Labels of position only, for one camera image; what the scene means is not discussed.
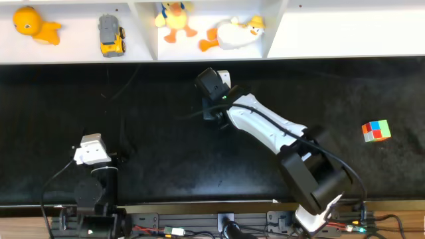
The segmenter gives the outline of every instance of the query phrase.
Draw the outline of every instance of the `toy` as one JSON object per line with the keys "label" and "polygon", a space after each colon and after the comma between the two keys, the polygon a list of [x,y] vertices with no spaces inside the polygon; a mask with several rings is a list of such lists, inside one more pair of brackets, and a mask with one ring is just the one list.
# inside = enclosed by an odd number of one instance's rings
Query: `toy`
{"label": "toy", "polygon": [[163,27],[167,25],[171,29],[170,35],[164,37],[168,43],[176,42],[176,34],[179,30],[185,30],[187,37],[194,37],[198,34],[197,31],[191,29],[187,22],[187,14],[185,9],[192,11],[193,5],[191,2],[163,2],[162,12],[158,14],[155,19],[155,25],[157,27]]}
{"label": "toy", "polygon": [[238,49],[258,40],[264,33],[262,17],[256,15],[247,24],[238,22],[236,17],[218,24],[217,28],[208,30],[208,40],[201,40],[199,48],[205,52],[209,48],[219,46],[224,50]]}
{"label": "toy", "polygon": [[18,33],[32,36],[42,44],[59,44],[57,30],[62,26],[59,23],[48,23],[33,7],[21,7],[13,15],[13,22]]}
{"label": "toy", "polygon": [[118,19],[112,15],[103,15],[99,18],[100,50],[105,57],[122,56],[126,52],[126,43],[123,41],[126,32],[118,24]]}
{"label": "toy", "polygon": [[366,142],[382,141],[391,137],[386,120],[372,121],[363,125],[361,128]]}

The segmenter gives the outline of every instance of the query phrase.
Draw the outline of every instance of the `black mat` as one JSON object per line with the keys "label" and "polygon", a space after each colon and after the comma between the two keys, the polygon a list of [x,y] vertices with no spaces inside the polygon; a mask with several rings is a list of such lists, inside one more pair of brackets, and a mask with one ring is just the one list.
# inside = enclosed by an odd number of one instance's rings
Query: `black mat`
{"label": "black mat", "polygon": [[[41,185],[64,167],[83,129],[124,148],[119,202],[280,199],[291,201],[273,154],[232,128],[201,118],[193,80],[212,66],[252,87],[265,106],[306,126],[321,124],[363,178],[370,199],[423,199],[425,66],[422,58],[0,67],[0,204],[37,204]],[[361,125],[388,120],[392,138],[365,143]],[[46,202],[73,202],[71,166]]]}

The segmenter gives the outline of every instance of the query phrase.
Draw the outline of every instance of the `colorful puzzle cube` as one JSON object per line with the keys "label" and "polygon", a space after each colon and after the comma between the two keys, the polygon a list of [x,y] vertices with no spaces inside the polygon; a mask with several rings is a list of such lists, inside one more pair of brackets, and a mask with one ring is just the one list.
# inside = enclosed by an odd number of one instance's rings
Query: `colorful puzzle cube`
{"label": "colorful puzzle cube", "polygon": [[366,142],[382,141],[391,137],[390,128],[386,120],[372,121],[361,128]]}

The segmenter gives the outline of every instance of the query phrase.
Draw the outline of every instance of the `blue cube tile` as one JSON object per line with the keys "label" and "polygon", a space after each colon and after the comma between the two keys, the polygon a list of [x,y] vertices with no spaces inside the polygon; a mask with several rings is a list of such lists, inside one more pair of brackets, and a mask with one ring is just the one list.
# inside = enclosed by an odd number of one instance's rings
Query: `blue cube tile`
{"label": "blue cube tile", "polygon": [[379,128],[379,123],[377,121],[371,122],[371,128],[372,130],[378,130]]}

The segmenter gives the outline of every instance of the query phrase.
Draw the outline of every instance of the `duck plush toy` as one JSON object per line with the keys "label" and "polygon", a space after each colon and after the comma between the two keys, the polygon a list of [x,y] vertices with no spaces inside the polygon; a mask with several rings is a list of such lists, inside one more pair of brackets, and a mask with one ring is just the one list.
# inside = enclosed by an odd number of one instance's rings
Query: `duck plush toy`
{"label": "duck plush toy", "polygon": [[191,29],[187,22],[186,10],[192,11],[193,5],[191,2],[163,2],[162,12],[155,19],[157,27],[167,25],[171,29],[170,35],[164,37],[168,43],[176,42],[176,34],[179,30],[185,30],[188,37],[195,36],[198,32]]}
{"label": "duck plush toy", "polygon": [[219,46],[224,50],[238,49],[258,40],[264,33],[264,23],[260,16],[254,16],[246,25],[240,24],[236,17],[222,21],[217,28],[208,30],[208,40],[201,40],[199,48],[205,52]]}
{"label": "duck plush toy", "polygon": [[44,22],[32,7],[18,9],[13,15],[13,22],[19,33],[30,35],[39,43],[59,44],[57,30],[61,28],[61,25],[59,23]]}

